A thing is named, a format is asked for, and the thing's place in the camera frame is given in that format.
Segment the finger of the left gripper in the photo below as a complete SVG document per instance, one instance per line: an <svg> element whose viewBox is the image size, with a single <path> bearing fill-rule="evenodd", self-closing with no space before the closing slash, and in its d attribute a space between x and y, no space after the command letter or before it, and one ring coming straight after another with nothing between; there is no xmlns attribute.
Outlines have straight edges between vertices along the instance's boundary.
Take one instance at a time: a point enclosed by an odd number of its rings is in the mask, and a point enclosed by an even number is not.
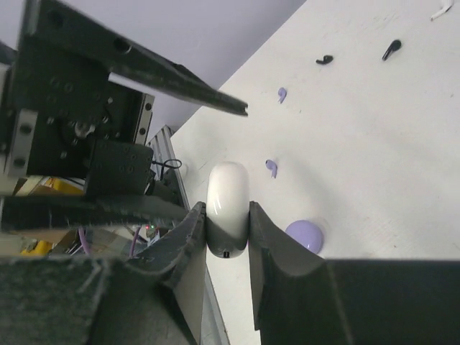
<svg viewBox="0 0 460 345"><path fill-rule="evenodd" d="M1 197L1 229L66 229L126 224L176 225L187 211L153 195Z"/></svg>
<svg viewBox="0 0 460 345"><path fill-rule="evenodd" d="M209 86L185 66L133 42L61 1L26 1L21 38L32 39L109 73L189 103L237 116L247 103Z"/></svg>

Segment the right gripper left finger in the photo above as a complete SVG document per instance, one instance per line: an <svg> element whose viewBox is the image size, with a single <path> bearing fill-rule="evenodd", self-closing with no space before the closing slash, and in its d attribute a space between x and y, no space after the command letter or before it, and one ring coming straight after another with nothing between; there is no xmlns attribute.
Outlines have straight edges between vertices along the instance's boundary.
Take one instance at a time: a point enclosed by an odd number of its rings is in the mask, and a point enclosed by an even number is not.
<svg viewBox="0 0 460 345"><path fill-rule="evenodd" d="M1 259L3 344L198 344L206 207L138 257Z"/></svg>

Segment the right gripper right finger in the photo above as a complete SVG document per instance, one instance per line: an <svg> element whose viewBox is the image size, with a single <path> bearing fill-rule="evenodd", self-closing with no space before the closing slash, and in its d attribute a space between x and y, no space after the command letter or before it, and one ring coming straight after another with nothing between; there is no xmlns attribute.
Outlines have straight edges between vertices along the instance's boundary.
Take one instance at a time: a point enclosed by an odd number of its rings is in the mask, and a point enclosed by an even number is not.
<svg viewBox="0 0 460 345"><path fill-rule="evenodd" d="M457 344L457 261L323 259L250 204L254 327L263 344Z"/></svg>

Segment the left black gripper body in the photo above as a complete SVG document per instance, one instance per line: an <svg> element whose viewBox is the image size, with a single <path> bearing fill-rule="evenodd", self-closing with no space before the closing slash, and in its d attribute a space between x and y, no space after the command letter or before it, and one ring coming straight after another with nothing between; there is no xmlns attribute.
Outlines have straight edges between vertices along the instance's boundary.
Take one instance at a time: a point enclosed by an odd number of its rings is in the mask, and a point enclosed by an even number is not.
<svg viewBox="0 0 460 345"><path fill-rule="evenodd" d="M80 179L89 196L142 195L153 102L99 62L24 37L1 64L1 172Z"/></svg>

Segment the white earbud case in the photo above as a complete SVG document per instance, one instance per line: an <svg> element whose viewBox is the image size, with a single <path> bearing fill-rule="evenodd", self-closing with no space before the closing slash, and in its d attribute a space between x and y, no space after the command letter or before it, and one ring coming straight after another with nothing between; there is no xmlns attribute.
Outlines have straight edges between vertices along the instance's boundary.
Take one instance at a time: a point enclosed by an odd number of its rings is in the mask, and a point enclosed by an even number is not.
<svg viewBox="0 0 460 345"><path fill-rule="evenodd" d="M206 241L222 259L238 257L249 238L249 175L238 162L220 162L211 171L206 195Z"/></svg>

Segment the white earbud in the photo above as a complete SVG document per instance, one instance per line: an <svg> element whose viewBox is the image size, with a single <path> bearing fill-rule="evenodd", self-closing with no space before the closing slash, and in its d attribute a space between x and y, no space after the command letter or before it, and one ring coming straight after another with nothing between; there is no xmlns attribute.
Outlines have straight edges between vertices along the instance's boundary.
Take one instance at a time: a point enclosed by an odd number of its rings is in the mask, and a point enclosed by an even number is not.
<svg viewBox="0 0 460 345"><path fill-rule="evenodd" d="M454 0L441 0L440 4L441 4L440 9L436 13L431 15L430 17L431 22L443 16L444 14L446 14L454 5Z"/></svg>

